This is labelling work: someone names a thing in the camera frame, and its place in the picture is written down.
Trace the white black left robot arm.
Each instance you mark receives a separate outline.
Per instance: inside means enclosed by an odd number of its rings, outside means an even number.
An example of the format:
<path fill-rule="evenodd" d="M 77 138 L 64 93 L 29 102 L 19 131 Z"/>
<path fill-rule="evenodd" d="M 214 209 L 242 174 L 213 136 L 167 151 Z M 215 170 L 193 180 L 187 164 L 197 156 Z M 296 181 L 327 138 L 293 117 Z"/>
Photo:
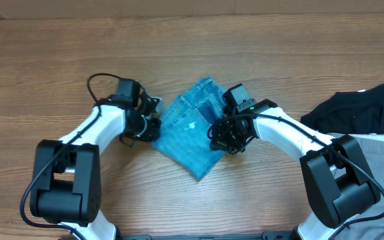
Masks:
<path fill-rule="evenodd" d="M 20 204 L 26 224 L 68 230 L 76 239 L 120 239 L 101 210 L 100 156 L 118 136 L 150 142 L 159 134 L 159 97 L 125 94 L 96 100 L 82 124 L 36 147 L 33 179 Z"/>

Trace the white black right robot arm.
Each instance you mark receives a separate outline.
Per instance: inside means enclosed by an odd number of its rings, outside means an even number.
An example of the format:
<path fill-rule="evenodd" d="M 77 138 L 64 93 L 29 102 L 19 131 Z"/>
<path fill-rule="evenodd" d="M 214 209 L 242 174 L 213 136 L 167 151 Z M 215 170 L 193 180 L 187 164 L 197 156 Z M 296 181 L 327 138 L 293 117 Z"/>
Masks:
<path fill-rule="evenodd" d="M 207 131 L 212 149 L 234 155 L 261 139 L 300 164 L 311 214 L 292 231 L 264 232 L 263 239 L 334 239 L 352 224 L 384 217 L 384 188 L 352 136 L 319 133 L 280 107 L 224 112 Z"/>

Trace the light blue denim jeans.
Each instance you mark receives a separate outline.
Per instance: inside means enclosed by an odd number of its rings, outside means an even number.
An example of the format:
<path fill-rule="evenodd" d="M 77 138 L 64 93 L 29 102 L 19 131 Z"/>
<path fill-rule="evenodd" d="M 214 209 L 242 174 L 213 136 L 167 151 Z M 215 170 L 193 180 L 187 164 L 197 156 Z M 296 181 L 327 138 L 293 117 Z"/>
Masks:
<path fill-rule="evenodd" d="M 166 107 L 161 120 L 160 137 L 152 147 L 182 165 L 198 181 L 202 180 L 225 154 L 212 150 L 207 131 L 222 118 L 225 89 L 212 77 L 177 96 Z"/>

